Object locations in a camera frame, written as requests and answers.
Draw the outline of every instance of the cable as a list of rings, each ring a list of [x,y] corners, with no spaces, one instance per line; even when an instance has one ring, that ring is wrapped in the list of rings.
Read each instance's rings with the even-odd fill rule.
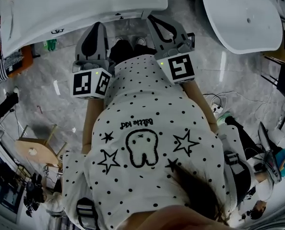
[[[18,118],[17,118],[17,114],[16,114],[16,109],[14,110],[14,116],[16,117],[17,119],[17,126],[18,126],[18,136],[20,138],[20,131],[19,131],[19,121],[18,121]]]
[[[215,97],[217,97],[220,100],[220,107],[222,106],[221,99],[219,98],[219,96],[217,94],[209,93],[209,94],[203,94],[203,95],[214,95]]]

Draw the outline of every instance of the cartoon tooth print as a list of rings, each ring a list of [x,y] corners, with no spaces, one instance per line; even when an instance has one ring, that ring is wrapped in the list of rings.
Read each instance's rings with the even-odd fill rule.
[[[126,146],[130,153],[130,161],[136,168],[145,165],[154,166],[158,162],[156,151],[157,134],[150,129],[137,129],[130,132],[126,138]]]

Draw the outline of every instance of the white sink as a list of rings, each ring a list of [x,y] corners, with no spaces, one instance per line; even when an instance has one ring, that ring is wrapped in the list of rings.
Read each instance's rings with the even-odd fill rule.
[[[167,0],[2,0],[3,55],[98,21],[146,18],[167,6]]]
[[[203,0],[216,36],[232,53],[277,50],[282,23],[269,0]]]

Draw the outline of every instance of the wooden stool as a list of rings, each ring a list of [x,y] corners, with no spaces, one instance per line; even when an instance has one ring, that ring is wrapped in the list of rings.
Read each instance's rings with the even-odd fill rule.
[[[18,153],[28,160],[32,160],[36,163],[45,163],[50,167],[60,167],[62,168],[62,163],[59,157],[64,153],[67,142],[62,146],[60,151],[56,154],[51,146],[48,144],[57,128],[57,125],[53,126],[53,129],[47,140],[43,139],[33,139],[33,138],[23,138],[23,135],[27,129],[28,125],[25,127],[20,138],[16,140],[15,147]]]

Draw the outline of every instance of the marble floor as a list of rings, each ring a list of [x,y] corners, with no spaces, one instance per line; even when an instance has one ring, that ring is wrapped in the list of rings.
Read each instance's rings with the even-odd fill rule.
[[[260,74],[279,75],[279,66],[264,59],[259,53],[235,55],[226,50],[208,33],[198,19],[195,0],[168,0],[165,11],[156,14],[170,16],[181,22],[187,33],[196,35],[197,52],[196,81],[203,94],[215,93],[222,97],[225,111],[230,111],[237,118],[248,134],[255,140],[259,122],[266,128],[276,127],[283,114],[285,98]],[[130,39],[139,35],[152,45],[146,22],[141,19],[121,20],[106,23],[109,46],[112,47],[117,36]],[[74,52],[77,41],[85,29],[66,34],[57,39],[56,50],[47,52],[42,43],[36,44],[36,52],[41,55],[34,59],[32,67],[14,79],[0,84],[0,103],[4,100],[4,90],[17,86],[20,91],[20,103],[16,106],[16,115],[9,114],[2,122],[5,130],[3,143],[19,162],[31,172],[42,171],[35,163],[20,157],[15,150],[14,140],[18,138],[25,125],[29,125],[28,137],[46,138],[54,124],[58,129],[51,141],[51,146],[58,151],[64,142],[68,150],[79,152],[83,133],[83,124],[87,101],[70,97],[68,77],[75,60]],[[54,88],[56,81],[60,94]],[[213,96],[206,96],[210,102]]]

